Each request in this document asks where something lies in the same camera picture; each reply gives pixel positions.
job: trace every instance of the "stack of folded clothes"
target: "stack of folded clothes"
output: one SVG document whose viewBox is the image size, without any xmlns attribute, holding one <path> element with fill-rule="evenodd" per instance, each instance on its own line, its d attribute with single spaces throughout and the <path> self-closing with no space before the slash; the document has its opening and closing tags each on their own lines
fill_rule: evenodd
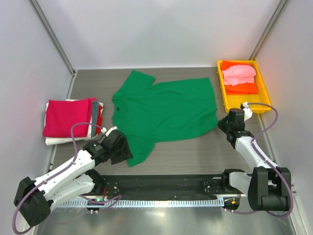
<svg viewBox="0 0 313 235">
<path fill-rule="evenodd" d="M 103 103 L 98 102 L 96 98 L 49 100 L 49 103 L 46 104 L 43 130 L 46 145 L 71 142 L 70 130 L 74 124 L 79 122 L 89 122 L 101 126 L 102 111 Z M 74 137 L 76 141 L 90 140 L 100 132 L 101 129 L 93 125 L 78 125 L 74 128 Z"/>
<path fill-rule="evenodd" d="M 226 94 L 257 94 L 254 81 L 256 71 L 252 65 L 224 60 L 222 74 Z"/>
</svg>

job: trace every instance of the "yellow tray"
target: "yellow tray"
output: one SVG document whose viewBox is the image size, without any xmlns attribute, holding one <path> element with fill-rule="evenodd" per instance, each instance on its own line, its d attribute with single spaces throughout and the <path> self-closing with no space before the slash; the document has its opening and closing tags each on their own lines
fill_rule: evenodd
<svg viewBox="0 0 313 235">
<path fill-rule="evenodd" d="M 259 103 L 265 103 L 270 105 L 270 100 L 268 97 L 268 93 L 266 91 L 258 64 L 254 60 L 228 60 L 232 62 L 238 62 L 238 63 L 245 63 L 248 65 L 253 65 L 253 68 L 256 71 L 256 75 L 254 77 L 255 84 L 258 89 L 258 94 L 226 94 L 225 86 L 224 86 L 224 80 L 223 80 L 223 74 L 221 70 L 222 61 L 219 60 L 217 62 L 217 73 L 220 78 L 220 84 L 221 84 L 221 90 L 223 95 L 223 101 L 224 101 L 224 107 L 225 111 L 228 113 L 229 109 L 231 108 L 240 108 L 240 105 L 244 102 L 259 102 Z M 269 111 L 270 108 L 262 105 L 251 105 L 250 106 L 253 113 L 261 114 L 266 111 Z"/>
</svg>

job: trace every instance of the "floor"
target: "floor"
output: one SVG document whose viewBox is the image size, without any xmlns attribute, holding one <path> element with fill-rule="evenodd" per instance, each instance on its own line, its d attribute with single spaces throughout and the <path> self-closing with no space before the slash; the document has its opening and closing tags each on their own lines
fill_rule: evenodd
<svg viewBox="0 0 313 235">
<path fill-rule="evenodd" d="M 122 70 L 79 70 L 70 98 L 83 99 L 96 97 L 104 103 L 102 125 L 112 127 L 113 93 L 118 91 L 131 69 Z M 210 77 L 217 103 L 217 116 L 226 116 L 216 68 L 177 68 L 177 69 L 138 69 L 138 71 L 156 77 L 156 82 L 175 81 L 187 78 Z M 260 123 L 257 116 L 246 122 L 246 130 L 257 134 Z M 79 141 L 81 148 L 86 142 Z M 268 153 L 264 139 L 258 144 Z M 60 144 L 57 147 L 54 167 L 57 167 L 73 156 L 72 143 Z M 226 168 L 238 168 L 251 172 L 248 165 L 226 141 L 226 135 L 218 128 L 195 139 L 157 143 L 147 160 L 134 167 L 126 162 L 110 165 L 100 164 L 96 170 L 100 174 L 214 174 Z"/>
<path fill-rule="evenodd" d="M 240 203 L 238 210 L 251 210 L 246 197 Z M 37 226 L 35 235 L 296 235 L 290 218 L 277 219 L 264 211 L 240 215 L 217 207 L 137 208 L 81 216 L 85 211 L 57 209 Z"/>
</svg>

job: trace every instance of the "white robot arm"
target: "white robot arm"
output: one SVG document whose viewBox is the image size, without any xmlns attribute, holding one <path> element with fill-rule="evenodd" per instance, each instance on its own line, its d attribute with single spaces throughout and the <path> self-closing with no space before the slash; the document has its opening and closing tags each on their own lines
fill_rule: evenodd
<svg viewBox="0 0 313 235">
<path fill-rule="evenodd" d="M 76 159 L 71 158 L 35 180 L 29 177 L 23 179 L 19 184 L 14 204 L 18 206 L 25 195 L 37 187 L 20 207 L 20 213 L 28 224 L 31 227 L 36 226 L 60 204 L 82 194 L 100 193 L 105 186 L 105 180 L 93 169 L 95 166 L 109 159 L 111 164 L 115 164 L 132 157 L 125 135 L 113 127 L 106 132 L 101 142 L 87 142 L 78 152 Z M 48 180 L 58 172 L 61 173 Z"/>
<path fill-rule="evenodd" d="M 226 133 L 226 139 L 244 157 L 252 171 L 252 174 L 246 174 L 242 170 L 227 169 L 224 177 L 229 186 L 247 195 L 254 211 L 288 211 L 291 197 L 275 170 L 283 176 L 289 188 L 291 173 L 274 163 L 261 150 L 254 136 L 245 130 L 245 121 L 251 116 L 252 111 L 244 103 L 241 109 L 230 109 L 229 114 L 218 123 L 218 127 Z"/>
</svg>

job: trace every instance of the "purple cable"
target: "purple cable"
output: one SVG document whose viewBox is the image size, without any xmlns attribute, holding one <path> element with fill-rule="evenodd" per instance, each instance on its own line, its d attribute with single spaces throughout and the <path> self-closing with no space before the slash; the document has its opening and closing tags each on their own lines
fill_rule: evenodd
<svg viewBox="0 0 313 235">
<path fill-rule="evenodd" d="M 106 203 L 109 203 L 109 202 L 111 202 L 111 201 L 114 201 L 114 200 L 120 200 L 121 199 L 121 195 L 117 195 L 117 196 L 115 196 L 114 198 L 112 198 L 112 199 L 110 199 L 110 200 L 107 200 L 107 201 L 104 201 L 104 202 L 97 202 L 97 201 L 93 201 L 93 200 L 91 200 L 91 199 L 89 199 L 89 198 L 87 198 L 87 197 L 85 197 L 85 196 L 80 196 L 81 198 L 84 198 L 84 199 L 86 199 L 87 201 L 90 201 L 90 202 L 92 202 L 92 203 L 94 203 L 94 204 L 99 204 L 99 205 L 105 205 Z"/>
<path fill-rule="evenodd" d="M 258 211 L 250 211 L 250 212 L 241 212 L 241 211 L 232 211 L 232 210 L 230 210 L 230 209 L 226 209 L 228 212 L 231 212 L 231 213 L 235 213 L 235 214 L 245 214 L 245 215 L 247 215 L 247 214 L 254 214 L 254 213 L 256 213 L 256 212 L 258 212 Z"/>
<path fill-rule="evenodd" d="M 73 161 L 67 166 L 65 167 L 64 169 L 60 170 L 59 172 L 55 173 L 54 175 L 50 176 L 49 178 L 47 178 L 45 181 L 42 181 L 40 182 L 37 186 L 35 186 L 31 191 L 29 191 L 23 198 L 22 200 L 20 201 L 20 203 L 16 206 L 16 209 L 14 211 L 14 214 L 13 214 L 13 219 L 12 219 L 12 229 L 13 229 L 13 232 L 17 235 L 23 235 L 27 232 L 29 232 L 32 227 L 26 229 L 25 231 L 23 232 L 20 232 L 17 230 L 16 228 L 16 218 L 17 218 L 17 215 L 18 215 L 18 212 L 22 206 L 22 204 L 26 201 L 26 199 L 36 190 L 38 189 L 39 187 L 41 187 L 42 185 L 46 184 L 48 181 L 52 180 L 53 178 L 57 177 L 58 175 L 62 174 L 63 172 L 65 172 L 66 170 L 68 170 L 73 164 L 74 162 L 76 161 L 77 159 L 77 154 L 78 154 L 78 150 L 77 150 L 77 144 L 76 144 L 76 141 L 75 141 L 75 137 L 74 137 L 74 128 L 76 126 L 79 126 L 79 125 L 92 125 L 92 126 L 95 126 L 95 127 L 98 127 L 100 129 L 102 129 L 101 126 L 99 125 L 96 125 L 96 124 L 93 124 L 93 123 L 90 123 L 90 122 L 80 122 L 80 123 L 77 123 L 75 125 L 73 125 L 70 129 L 70 134 L 71 134 L 71 137 L 72 137 L 72 140 L 73 140 L 73 145 L 74 145 L 74 151 L 75 151 L 75 154 L 74 154 L 74 158 L 73 158 Z"/>
<path fill-rule="evenodd" d="M 269 212 L 269 211 L 267 213 L 272 215 L 272 216 L 274 216 L 274 217 L 277 217 L 277 218 L 285 218 L 285 217 L 288 217 L 291 214 L 292 210 L 293 210 L 293 196 L 292 196 L 292 192 L 291 192 L 291 190 L 289 188 L 289 185 L 288 185 L 287 181 L 282 176 L 282 174 L 276 169 L 276 167 L 272 163 L 268 162 L 265 159 L 265 157 L 260 153 L 260 151 L 255 147 L 255 145 L 253 143 L 258 137 L 260 137 L 263 133 L 265 133 L 267 130 L 269 130 L 276 123 L 276 121 L 278 120 L 278 111 L 273 106 L 268 105 L 268 104 L 254 103 L 254 102 L 253 103 L 248 103 L 248 105 L 254 105 L 254 104 L 256 104 L 256 105 L 264 105 L 264 106 L 270 107 L 275 112 L 275 119 L 272 122 L 272 124 L 269 125 L 267 128 L 265 128 L 263 131 L 260 131 L 258 134 L 256 134 L 255 137 L 253 137 L 252 140 L 251 140 L 251 145 L 252 145 L 252 148 L 254 149 L 254 151 L 260 156 L 260 158 L 276 172 L 276 174 L 279 176 L 279 178 L 282 180 L 284 186 L 286 187 L 286 189 L 288 191 L 288 194 L 289 194 L 289 197 L 290 197 L 290 207 L 289 207 L 289 210 L 287 211 L 287 213 L 285 213 L 283 215 L 277 215 L 277 214 L 274 214 L 274 213 Z M 258 211 L 254 211 L 254 212 L 253 211 L 251 211 L 251 212 L 241 212 L 241 211 L 237 211 L 236 212 L 236 211 L 233 211 L 233 213 L 245 214 L 245 215 L 254 214 L 256 212 L 258 212 Z"/>
</svg>

